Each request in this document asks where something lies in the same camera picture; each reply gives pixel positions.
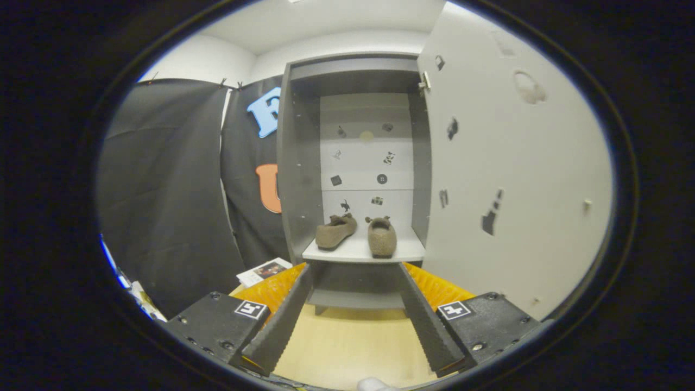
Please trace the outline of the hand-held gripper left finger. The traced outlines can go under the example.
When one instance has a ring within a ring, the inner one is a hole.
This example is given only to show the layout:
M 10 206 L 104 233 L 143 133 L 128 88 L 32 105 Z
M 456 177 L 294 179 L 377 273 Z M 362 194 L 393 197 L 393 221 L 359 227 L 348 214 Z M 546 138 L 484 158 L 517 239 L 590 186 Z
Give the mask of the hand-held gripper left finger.
M 311 289 L 310 265 L 299 264 L 238 294 L 208 293 L 163 327 L 217 361 L 269 376 Z

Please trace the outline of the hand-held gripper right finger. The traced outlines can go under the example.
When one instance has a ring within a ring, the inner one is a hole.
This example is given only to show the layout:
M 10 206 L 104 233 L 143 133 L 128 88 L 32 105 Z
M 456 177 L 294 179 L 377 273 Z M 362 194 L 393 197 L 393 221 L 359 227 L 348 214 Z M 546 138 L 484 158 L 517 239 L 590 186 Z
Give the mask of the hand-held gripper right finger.
M 493 361 L 542 323 L 504 295 L 473 295 L 412 264 L 399 265 L 405 312 L 437 377 Z

